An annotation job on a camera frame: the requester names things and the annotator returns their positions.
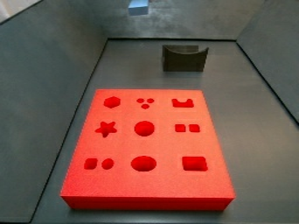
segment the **dark gray floor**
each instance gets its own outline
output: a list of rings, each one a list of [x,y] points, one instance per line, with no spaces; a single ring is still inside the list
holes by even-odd
[[[210,47],[204,73],[164,73],[162,46]],[[74,211],[62,183],[98,88],[202,89],[238,198],[223,213]],[[299,129],[235,42],[110,40],[34,223],[298,223]]]
[[[238,43],[299,122],[299,2],[267,1]]]

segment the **shape sorter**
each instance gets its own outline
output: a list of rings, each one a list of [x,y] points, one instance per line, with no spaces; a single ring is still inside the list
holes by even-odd
[[[75,209],[223,210],[235,192],[202,91],[98,90],[60,196]]]

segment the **square hole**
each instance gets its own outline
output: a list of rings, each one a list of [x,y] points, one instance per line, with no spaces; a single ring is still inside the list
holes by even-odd
[[[86,160],[84,169],[86,170],[95,170],[96,167],[98,167],[98,163],[99,163],[99,160],[96,158],[88,158]]]
[[[199,124],[190,124],[190,131],[191,132],[200,132],[200,125]]]
[[[206,172],[209,170],[204,157],[183,157],[182,166],[186,171]]]
[[[184,124],[175,124],[175,131],[176,132],[186,132]]]

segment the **gray enclosure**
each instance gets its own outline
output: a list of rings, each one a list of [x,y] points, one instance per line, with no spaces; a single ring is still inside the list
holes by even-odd
[[[0,222],[299,222],[286,111],[298,121],[299,2],[263,3],[151,0],[130,17],[130,0],[43,0],[0,25]],[[203,73],[163,72],[175,43],[211,47]],[[225,213],[68,209],[59,191],[96,88],[203,89],[238,192]]]
[[[267,1],[238,43],[299,122],[299,2]]]

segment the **foam block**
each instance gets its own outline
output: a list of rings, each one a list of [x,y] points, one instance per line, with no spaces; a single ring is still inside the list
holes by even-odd
[[[75,209],[223,210],[235,192],[202,91],[98,90],[60,196]]]

